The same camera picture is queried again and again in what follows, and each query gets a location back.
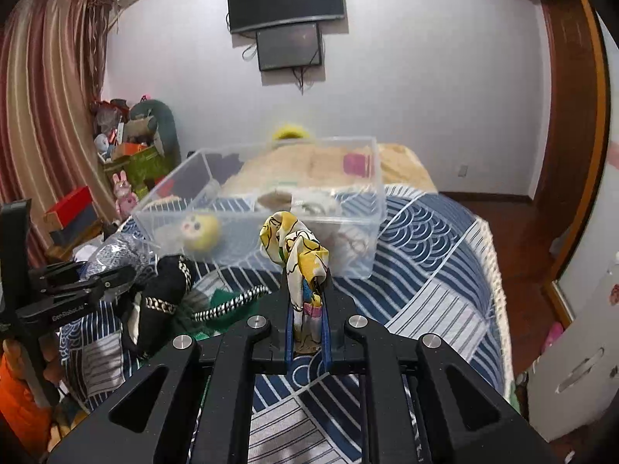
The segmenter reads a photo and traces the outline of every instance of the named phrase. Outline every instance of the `black and white braided headband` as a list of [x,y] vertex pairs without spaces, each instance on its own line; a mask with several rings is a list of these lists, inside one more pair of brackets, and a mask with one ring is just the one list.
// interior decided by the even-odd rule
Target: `black and white braided headband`
[[202,312],[196,312],[191,319],[193,319],[193,321],[202,322],[225,316],[226,314],[229,314],[239,307],[253,302],[253,300],[258,299],[267,293],[270,293],[270,289],[266,286],[256,286],[248,291],[245,291],[244,293],[241,293],[239,296],[234,297],[232,300],[228,300],[227,302],[216,306],[215,308],[203,310]]

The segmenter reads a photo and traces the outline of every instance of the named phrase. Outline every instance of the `striped curtain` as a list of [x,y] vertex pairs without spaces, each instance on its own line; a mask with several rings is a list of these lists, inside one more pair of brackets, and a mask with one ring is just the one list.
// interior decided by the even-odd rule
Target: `striped curtain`
[[87,0],[21,0],[0,28],[0,201],[32,199],[29,258],[44,264],[43,213],[88,186],[100,217],[115,216],[89,111]]

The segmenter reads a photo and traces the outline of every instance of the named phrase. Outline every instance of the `orange sleeve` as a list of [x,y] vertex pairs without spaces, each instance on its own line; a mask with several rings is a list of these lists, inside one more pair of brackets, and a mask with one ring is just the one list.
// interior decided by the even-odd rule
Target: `orange sleeve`
[[13,378],[2,356],[0,364],[0,411],[24,448],[34,457],[47,450],[51,408],[39,408],[26,383]]

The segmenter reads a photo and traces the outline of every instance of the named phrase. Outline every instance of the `pink doll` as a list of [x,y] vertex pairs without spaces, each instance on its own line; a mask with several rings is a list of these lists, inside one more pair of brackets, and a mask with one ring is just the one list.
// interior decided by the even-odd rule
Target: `pink doll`
[[131,184],[127,181],[125,171],[112,176],[114,181],[114,195],[116,196],[116,212],[121,220],[125,221],[131,215],[131,210],[137,205],[137,195],[131,192]]

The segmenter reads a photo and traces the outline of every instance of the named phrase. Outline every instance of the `transparent bin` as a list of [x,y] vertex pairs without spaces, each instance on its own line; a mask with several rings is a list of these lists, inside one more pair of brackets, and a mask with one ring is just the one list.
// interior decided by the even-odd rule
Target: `transparent bin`
[[[289,210],[329,249],[334,275],[367,278],[386,217],[380,169],[374,138],[203,149],[159,183],[132,215],[160,255],[183,253],[220,266],[278,271],[259,232],[273,212]],[[213,223],[219,239],[210,246]]]

